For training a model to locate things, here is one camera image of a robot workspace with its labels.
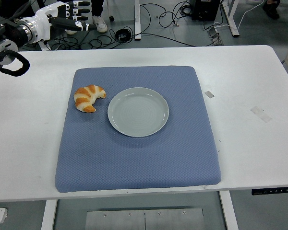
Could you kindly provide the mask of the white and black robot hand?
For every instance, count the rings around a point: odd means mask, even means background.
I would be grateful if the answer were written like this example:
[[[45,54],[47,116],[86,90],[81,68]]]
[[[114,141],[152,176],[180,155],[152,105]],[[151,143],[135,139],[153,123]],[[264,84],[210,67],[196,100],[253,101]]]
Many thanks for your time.
[[[41,40],[47,41],[51,38],[51,30],[88,31],[91,25],[86,23],[87,17],[82,13],[89,13],[90,10],[82,8],[89,6],[90,2],[84,0],[57,1],[35,13],[31,19],[33,25],[31,43]]]

